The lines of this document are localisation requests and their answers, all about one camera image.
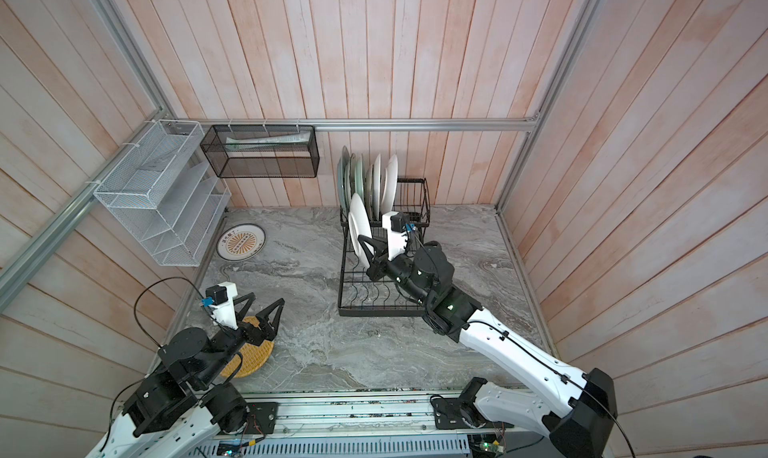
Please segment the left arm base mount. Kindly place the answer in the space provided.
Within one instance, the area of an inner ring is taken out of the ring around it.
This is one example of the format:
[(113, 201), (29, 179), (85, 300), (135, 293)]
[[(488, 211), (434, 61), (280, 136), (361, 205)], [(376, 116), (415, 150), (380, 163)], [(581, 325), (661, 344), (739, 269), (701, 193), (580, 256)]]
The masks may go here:
[(247, 401), (232, 383), (215, 385), (203, 395), (201, 406), (212, 415), (211, 423), (222, 433), (269, 435), (278, 416), (277, 402)]

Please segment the black round plate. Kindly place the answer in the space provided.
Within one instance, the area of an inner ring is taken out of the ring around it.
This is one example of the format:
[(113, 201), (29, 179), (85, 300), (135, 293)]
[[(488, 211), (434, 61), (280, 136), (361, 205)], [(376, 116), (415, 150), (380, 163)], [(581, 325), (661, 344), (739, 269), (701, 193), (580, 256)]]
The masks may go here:
[(373, 219), (373, 166), (370, 165), (364, 174), (364, 204), (368, 220)]

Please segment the white plate black outline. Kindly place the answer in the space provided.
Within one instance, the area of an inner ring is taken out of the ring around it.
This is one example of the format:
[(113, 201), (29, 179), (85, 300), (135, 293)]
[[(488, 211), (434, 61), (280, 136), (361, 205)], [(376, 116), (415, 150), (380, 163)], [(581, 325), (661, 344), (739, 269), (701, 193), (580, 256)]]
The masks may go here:
[(393, 210), (394, 200), (397, 190), (397, 180), (399, 171), (399, 160), (396, 155), (392, 156), (384, 171), (384, 184), (380, 202), (380, 214), (384, 215)]

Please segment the large teal green plate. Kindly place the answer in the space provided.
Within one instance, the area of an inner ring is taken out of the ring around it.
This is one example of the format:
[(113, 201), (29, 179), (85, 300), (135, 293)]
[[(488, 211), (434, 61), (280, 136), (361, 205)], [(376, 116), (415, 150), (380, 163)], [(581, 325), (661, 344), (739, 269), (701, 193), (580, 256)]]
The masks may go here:
[(346, 221), (351, 200), (349, 166), (350, 153), (346, 146), (342, 147), (341, 157), (337, 163), (337, 192), (342, 220)]

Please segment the cream floral plate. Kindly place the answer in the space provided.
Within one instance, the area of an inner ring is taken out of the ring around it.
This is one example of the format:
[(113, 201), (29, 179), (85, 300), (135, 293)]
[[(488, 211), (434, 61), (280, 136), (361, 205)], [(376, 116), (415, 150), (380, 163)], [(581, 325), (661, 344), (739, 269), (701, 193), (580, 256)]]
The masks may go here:
[(356, 158), (355, 154), (352, 154), (349, 157), (349, 160), (347, 161), (347, 165), (346, 165), (346, 192), (347, 192), (348, 201), (351, 201), (352, 196), (356, 193), (355, 186), (354, 186), (355, 158)]

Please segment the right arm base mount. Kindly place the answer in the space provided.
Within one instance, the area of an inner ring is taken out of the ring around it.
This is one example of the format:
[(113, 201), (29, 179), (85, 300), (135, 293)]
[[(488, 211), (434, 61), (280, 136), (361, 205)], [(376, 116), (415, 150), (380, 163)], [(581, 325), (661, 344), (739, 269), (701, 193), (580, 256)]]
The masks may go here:
[(511, 423), (490, 421), (474, 404), (474, 400), (488, 380), (474, 377), (457, 398), (445, 398), (432, 394), (429, 403), (433, 409), (435, 426), (438, 430), (500, 428), (502, 425), (514, 428)]

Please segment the yellow woven round mat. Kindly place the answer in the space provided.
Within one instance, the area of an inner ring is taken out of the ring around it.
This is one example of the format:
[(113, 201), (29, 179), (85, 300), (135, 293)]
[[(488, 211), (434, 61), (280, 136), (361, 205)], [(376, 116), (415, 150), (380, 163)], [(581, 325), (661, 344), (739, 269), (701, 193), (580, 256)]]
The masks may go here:
[(259, 370), (269, 359), (274, 349), (273, 341), (264, 341), (259, 346), (245, 344), (240, 353), (245, 362), (240, 364), (240, 360), (235, 357), (221, 371), (220, 376), (228, 378), (239, 367), (239, 371), (234, 375), (235, 378), (245, 378)]

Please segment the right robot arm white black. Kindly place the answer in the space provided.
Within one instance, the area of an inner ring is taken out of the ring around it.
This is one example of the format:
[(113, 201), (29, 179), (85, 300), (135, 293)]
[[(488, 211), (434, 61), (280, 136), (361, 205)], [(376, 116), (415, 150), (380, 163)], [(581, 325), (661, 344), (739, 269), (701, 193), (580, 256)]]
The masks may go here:
[(480, 417), (536, 432), (565, 457), (600, 457), (617, 425), (614, 383), (595, 368), (564, 363), (512, 331), (454, 285), (455, 269), (436, 241), (412, 256), (390, 257), (384, 240), (360, 235), (373, 281), (387, 277), (423, 307), (433, 331), (486, 356), (526, 387), (508, 390), (480, 379), (466, 386), (464, 419)]

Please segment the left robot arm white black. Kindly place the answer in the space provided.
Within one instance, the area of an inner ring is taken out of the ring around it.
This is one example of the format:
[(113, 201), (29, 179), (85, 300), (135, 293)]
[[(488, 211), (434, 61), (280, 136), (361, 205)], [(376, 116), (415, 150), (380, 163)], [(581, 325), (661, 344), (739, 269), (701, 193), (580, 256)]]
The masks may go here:
[(159, 365), (127, 398), (90, 457), (181, 457), (217, 434), (242, 435), (250, 427), (267, 428), (253, 413), (230, 378), (215, 379), (244, 345), (258, 346), (277, 336), (284, 299), (256, 314), (256, 326), (243, 321), (255, 300), (248, 293), (233, 301), (236, 327), (223, 326), (214, 336), (199, 327), (179, 331), (158, 350)]

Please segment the light green flower plate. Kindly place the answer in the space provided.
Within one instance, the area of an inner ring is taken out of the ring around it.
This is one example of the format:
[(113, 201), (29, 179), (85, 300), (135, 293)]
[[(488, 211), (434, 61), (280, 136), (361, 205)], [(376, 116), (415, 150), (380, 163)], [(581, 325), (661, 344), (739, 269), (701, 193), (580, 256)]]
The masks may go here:
[(365, 164), (364, 157), (355, 155), (352, 163), (355, 193), (365, 201)]

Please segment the dark green rim plate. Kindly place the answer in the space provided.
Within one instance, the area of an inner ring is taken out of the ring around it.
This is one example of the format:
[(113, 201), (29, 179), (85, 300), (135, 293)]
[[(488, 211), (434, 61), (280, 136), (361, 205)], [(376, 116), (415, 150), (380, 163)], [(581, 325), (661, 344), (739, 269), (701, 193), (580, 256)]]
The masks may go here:
[(354, 252), (358, 257), (360, 266), (363, 270), (367, 270), (361, 259), (364, 257), (363, 252), (360, 250), (360, 245), (357, 242), (357, 237), (362, 234), (372, 237), (370, 222), (367, 217), (366, 209), (361, 198), (355, 193), (352, 196), (350, 202), (350, 209), (348, 213), (349, 232), (352, 240)]

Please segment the orange sunburst plate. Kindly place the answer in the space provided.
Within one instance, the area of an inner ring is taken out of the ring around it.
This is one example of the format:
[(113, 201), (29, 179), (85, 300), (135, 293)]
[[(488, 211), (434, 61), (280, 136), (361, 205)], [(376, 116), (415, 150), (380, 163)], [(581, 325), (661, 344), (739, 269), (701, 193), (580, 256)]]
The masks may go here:
[(372, 220), (378, 221), (381, 201), (381, 155), (377, 155), (371, 168), (371, 210)]
[(264, 230), (254, 224), (237, 225), (225, 231), (217, 241), (219, 257), (227, 261), (243, 261), (257, 254), (266, 242)]

